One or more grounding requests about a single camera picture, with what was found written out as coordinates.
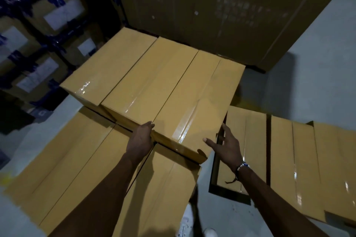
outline hand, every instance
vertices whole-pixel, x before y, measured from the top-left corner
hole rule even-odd
[[[224,123],[222,128],[225,131],[225,138],[223,137],[223,144],[216,144],[210,139],[204,138],[203,141],[209,145],[215,153],[220,157],[220,160],[224,162],[229,168],[235,172],[238,166],[243,163],[243,157],[240,151],[240,144],[238,140],[233,136],[230,128]]]
[[[152,124],[152,121],[137,127],[133,131],[130,140],[128,140],[126,155],[136,166],[153,147],[153,142],[151,140],[151,131],[153,127],[154,124]]]

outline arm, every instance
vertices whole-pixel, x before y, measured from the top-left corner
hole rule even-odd
[[[55,228],[50,237],[111,237],[121,212],[123,199],[138,164],[153,147],[150,133],[154,124],[139,126],[127,143],[116,167]]]
[[[223,145],[206,138],[203,141],[235,172],[243,163],[240,144],[228,126],[222,124],[222,127],[225,130]],[[327,237],[327,234],[274,192],[252,169],[243,166],[238,171],[238,176],[275,237]]]

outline person's left hand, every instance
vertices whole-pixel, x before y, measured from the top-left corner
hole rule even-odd
[[[153,147],[151,131],[154,127],[149,121],[137,127],[127,143],[126,155],[134,165],[138,165]]]

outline concrete floor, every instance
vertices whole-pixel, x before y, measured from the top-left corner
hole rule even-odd
[[[356,0],[332,0],[269,73],[245,71],[241,80],[243,101],[283,118],[356,130],[355,39]],[[80,104],[69,96],[46,122],[0,135],[0,149],[12,158],[0,170],[0,179],[5,182],[21,172],[79,108]],[[213,154],[203,164],[198,179],[202,229],[214,228],[223,237],[272,236],[256,208],[208,192],[212,160]],[[191,224],[191,216],[185,216]],[[314,223],[330,236],[349,235],[333,226]],[[0,232],[1,236],[41,236],[3,195]]]

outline person's right hand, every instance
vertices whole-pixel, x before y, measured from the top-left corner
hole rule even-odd
[[[223,144],[216,144],[211,139],[203,138],[203,141],[209,145],[215,153],[220,157],[220,160],[224,162],[229,168],[235,172],[237,167],[243,163],[243,157],[240,151],[240,144],[238,140],[233,136],[230,128],[224,123],[222,128],[225,131],[225,138],[223,138]]]

